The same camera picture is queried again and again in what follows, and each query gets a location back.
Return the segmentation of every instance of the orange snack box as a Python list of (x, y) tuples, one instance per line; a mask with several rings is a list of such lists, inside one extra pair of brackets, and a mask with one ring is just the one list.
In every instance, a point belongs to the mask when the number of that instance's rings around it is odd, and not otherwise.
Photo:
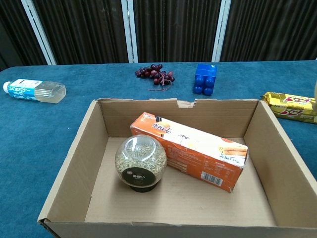
[(246, 162), (247, 146), (149, 113), (140, 115), (131, 131), (157, 139), (166, 151), (168, 165), (228, 192)]

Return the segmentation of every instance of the jar label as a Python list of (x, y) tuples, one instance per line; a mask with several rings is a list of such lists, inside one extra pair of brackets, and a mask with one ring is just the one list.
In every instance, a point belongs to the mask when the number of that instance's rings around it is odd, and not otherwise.
[(128, 168), (121, 175), (131, 185), (146, 187), (155, 182), (155, 175), (151, 171), (139, 167)]
[(43, 81), (18, 79), (8, 86), (8, 93), (14, 98), (36, 100), (35, 88)]

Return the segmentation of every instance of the blue toy block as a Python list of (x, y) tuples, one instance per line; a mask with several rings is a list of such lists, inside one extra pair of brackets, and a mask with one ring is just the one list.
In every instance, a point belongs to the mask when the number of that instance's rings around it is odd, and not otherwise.
[(199, 64), (196, 69), (194, 93), (211, 96), (217, 75), (217, 66)]

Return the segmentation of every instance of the yellow wrapper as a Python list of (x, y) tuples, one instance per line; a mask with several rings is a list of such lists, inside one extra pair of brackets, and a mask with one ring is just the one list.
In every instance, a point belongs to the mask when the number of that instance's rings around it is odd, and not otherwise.
[(267, 92), (262, 96), (278, 118), (317, 123), (317, 111), (314, 98)]

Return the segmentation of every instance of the barcode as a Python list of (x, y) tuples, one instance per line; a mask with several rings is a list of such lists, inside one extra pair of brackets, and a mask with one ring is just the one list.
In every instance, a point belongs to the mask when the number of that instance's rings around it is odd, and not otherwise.
[(209, 182), (212, 182), (212, 183), (214, 183), (214, 184), (216, 184), (216, 185), (218, 185), (218, 186), (221, 186), (221, 185), (222, 185), (222, 181), (223, 181), (222, 179), (217, 178), (216, 176), (207, 174), (207, 173), (205, 173), (205, 172), (202, 172), (201, 178), (202, 178), (203, 180), (207, 180), (207, 181), (209, 181)]

